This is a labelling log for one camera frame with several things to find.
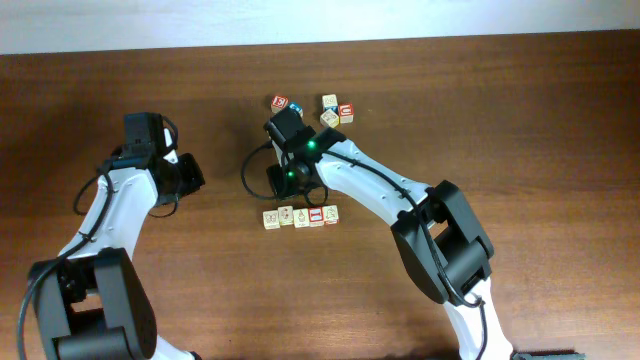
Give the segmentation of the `blue number 2 block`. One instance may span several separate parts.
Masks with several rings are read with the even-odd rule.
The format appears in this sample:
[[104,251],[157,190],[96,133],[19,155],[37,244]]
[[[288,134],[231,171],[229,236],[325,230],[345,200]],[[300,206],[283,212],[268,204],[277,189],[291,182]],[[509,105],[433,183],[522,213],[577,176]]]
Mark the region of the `blue number 2 block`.
[[297,104],[297,103],[295,103],[295,102],[291,102],[291,103],[288,105],[288,107],[289,107],[290,109],[292,109],[292,110],[296,111],[296,112],[298,113],[298,115],[299,115],[301,118],[303,118],[303,117],[304,117],[304,111],[303,111],[302,107],[301,107],[299,104]]

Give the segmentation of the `red letter O block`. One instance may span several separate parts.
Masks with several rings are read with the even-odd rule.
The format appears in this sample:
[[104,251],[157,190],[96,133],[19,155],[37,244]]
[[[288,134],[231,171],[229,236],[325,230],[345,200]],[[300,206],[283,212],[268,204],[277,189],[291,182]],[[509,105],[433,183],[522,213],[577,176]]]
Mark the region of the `red letter O block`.
[[294,209],[293,219],[295,228],[304,228],[310,226],[309,210],[307,208]]

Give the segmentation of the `red number 1 block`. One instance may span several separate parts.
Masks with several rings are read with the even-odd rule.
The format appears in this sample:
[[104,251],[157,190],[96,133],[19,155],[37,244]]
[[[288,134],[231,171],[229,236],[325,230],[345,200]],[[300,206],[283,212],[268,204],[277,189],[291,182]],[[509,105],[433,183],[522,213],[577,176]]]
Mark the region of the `red number 1 block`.
[[324,213],[322,207],[314,207],[308,210],[309,212],[309,226],[320,227],[325,224]]

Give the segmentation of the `green letter N block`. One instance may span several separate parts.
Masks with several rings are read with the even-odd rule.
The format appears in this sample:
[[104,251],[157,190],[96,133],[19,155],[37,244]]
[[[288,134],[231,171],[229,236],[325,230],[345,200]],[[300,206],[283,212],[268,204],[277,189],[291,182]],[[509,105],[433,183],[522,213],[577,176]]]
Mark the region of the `green letter N block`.
[[336,205],[323,206],[322,212],[326,225],[337,224],[339,222],[339,212]]

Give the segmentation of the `cream block with red side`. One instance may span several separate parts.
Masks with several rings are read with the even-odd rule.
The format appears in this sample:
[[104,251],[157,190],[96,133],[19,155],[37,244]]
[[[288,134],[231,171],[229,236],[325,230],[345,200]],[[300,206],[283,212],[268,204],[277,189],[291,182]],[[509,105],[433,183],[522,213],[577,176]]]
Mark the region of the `cream block with red side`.
[[280,227],[279,212],[277,210],[264,211],[262,213],[263,225],[266,230]]

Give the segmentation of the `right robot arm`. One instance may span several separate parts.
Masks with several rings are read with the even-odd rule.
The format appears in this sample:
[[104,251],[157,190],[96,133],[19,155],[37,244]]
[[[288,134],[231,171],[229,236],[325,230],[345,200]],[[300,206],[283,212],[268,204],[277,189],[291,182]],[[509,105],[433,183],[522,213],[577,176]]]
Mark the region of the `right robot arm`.
[[278,156],[268,170],[276,198],[321,188],[366,207],[389,225],[412,282],[444,306],[460,357],[513,357],[491,296],[494,246],[455,184],[444,180],[430,186],[401,176],[339,131],[315,132],[294,109],[279,111],[264,129]]

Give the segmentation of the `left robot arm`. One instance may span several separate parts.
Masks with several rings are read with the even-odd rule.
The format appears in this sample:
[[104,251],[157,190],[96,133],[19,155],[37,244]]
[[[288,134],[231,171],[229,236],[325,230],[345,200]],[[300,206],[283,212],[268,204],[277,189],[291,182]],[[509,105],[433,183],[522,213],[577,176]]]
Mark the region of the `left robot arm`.
[[204,185],[190,153],[178,154],[178,129],[166,116],[125,116],[125,141],[97,168],[96,195],[70,242],[28,275],[16,329],[26,356],[24,327],[34,310],[48,359],[197,358],[163,339],[132,264],[152,209],[177,206]]

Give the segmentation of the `cream block with blue side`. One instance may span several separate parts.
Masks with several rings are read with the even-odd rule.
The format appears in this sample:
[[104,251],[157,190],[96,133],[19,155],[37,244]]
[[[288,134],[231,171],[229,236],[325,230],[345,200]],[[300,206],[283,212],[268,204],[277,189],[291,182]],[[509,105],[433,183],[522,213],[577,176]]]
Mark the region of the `cream block with blue side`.
[[294,209],[292,206],[281,206],[278,208],[278,219],[281,226],[288,226],[294,224],[293,218]]

